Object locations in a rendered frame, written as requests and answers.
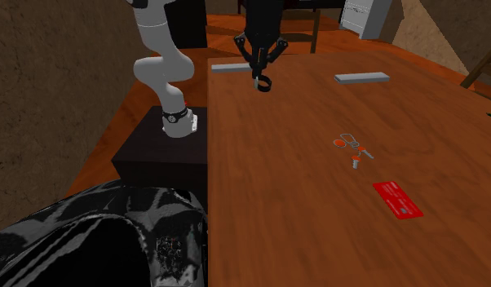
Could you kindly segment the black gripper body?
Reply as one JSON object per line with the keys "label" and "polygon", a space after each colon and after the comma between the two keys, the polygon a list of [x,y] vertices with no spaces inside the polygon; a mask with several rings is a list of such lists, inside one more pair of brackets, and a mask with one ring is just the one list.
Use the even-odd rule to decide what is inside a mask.
{"label": "black gripper body", "polygon": [[268,50],[273,44],[285,49],[280,38],[284,0],[245,0],[245,36],[253,49]]}

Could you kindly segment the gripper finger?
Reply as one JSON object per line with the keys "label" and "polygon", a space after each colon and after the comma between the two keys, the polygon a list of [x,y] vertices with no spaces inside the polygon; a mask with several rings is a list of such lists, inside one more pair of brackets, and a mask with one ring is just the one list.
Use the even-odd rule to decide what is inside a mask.
{"label": "gripper finger", "polygon": [[276,46],[265,56],[264,68],[273,63],[288,47],[288,42],[284,38],[278,38]]}
{"label": "gripper finger", "polygon": [[244,60],[249,64],[252,69],[252,78],[258,79],[261,74],[261,65],[260,65],[260,53],[259,48],[253,48],[251,52],[246,50],[246,36],[244,33],[241,33],[234,37],[233,39],[237,49],[240,51]]}

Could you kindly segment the grey flat bar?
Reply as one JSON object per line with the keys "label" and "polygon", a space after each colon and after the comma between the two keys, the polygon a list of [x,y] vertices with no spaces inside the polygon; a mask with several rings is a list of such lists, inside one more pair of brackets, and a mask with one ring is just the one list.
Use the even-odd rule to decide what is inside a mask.
{"label": "grey flat bar", "polygon": [[334,80],[339,84],[371,83],[371,82],[388,82],[390,77],[385,73],[347,73],[336,74]]}
{"label": "grey flat bar", "polygon": [[248,63],[237,64],[212,64],[212,73],[235,73],[235,72],[248,72],[251,67]]}

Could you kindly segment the dark wooden chair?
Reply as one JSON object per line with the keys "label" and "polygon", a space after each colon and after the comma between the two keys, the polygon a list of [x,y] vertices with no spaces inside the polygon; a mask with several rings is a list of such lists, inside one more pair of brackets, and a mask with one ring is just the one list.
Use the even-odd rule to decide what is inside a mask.
{"label": "dark wooden chair", "polygon": [[[239,5],[245,6],[246,0],[240,0]],[[321,10],[316,8],[316,0],[284,0],[284,9],[289,10],[285,16],[287,20],[313,20],[312,33],[280,33],[280,38],[284,38],[287,42],[310,42],[310,52],[316,50],[316,41],[320,26]]]}

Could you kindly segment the black cabinet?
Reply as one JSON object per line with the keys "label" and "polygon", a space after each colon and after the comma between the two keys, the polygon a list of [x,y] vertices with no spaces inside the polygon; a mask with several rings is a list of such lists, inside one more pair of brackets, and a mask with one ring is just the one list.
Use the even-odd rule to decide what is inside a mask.
{"label": "black cabinet", "polygon": [[179,49],[207,48],[205,0],[175,0],[165,5],[167,23]]}

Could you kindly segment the white cabinet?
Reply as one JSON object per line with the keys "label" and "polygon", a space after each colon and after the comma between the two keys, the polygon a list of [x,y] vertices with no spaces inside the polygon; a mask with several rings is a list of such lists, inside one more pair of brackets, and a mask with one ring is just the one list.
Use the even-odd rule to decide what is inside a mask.
{"label": "white cabinet", "polygon": [[378,39],[392,0],[345,0],[339,28],[359,34],[359,39]]}

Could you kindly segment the dark robot stand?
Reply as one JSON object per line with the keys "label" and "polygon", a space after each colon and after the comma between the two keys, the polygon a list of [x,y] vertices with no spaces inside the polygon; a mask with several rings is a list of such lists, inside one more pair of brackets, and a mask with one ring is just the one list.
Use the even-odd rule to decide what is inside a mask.
{"label": "dark robot stand", "polygon": [[162,108],[148,110],[112,159],[125,185],[190,191],[208,208],[207,109],[192,111],[197,131],[174,139],[162,130]]}

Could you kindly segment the wooden table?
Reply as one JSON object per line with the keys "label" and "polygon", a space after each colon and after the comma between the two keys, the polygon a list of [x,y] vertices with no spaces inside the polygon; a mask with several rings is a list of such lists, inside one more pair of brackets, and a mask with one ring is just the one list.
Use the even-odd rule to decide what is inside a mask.
{"label": "wooden table", "polygon": [[267,73],[208,76],[210,287],[491,287],[490,100],[385,51]]}

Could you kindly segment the red card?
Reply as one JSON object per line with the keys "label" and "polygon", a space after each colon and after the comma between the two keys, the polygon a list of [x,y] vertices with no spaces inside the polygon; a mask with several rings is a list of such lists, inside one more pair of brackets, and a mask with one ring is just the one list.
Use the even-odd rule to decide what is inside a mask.
{"label": "red card", "polygon": [[374,183],[373,187],[399,220],[423,216],[423,212],[396,182]]}

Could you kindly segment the light wooden chair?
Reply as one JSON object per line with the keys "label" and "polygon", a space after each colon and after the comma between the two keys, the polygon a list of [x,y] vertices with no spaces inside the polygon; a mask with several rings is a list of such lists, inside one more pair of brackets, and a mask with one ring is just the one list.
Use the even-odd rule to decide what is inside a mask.
{"label": "light wooden chair", "polygon": [[491,77],[491,50],[485,57],[472,69],[472,71],[460,83],[463,88],[469,88],[471,84],[481,75],[486,74]]}

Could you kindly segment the black shiny rounded object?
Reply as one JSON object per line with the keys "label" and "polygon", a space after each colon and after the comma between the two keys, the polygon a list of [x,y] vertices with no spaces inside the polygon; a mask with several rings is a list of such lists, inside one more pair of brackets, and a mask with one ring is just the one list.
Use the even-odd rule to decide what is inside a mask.
{"label": "black shiny rounded object", "polygon": [[190,192],[102,183],[0,231],[0,287],[208,287]]}

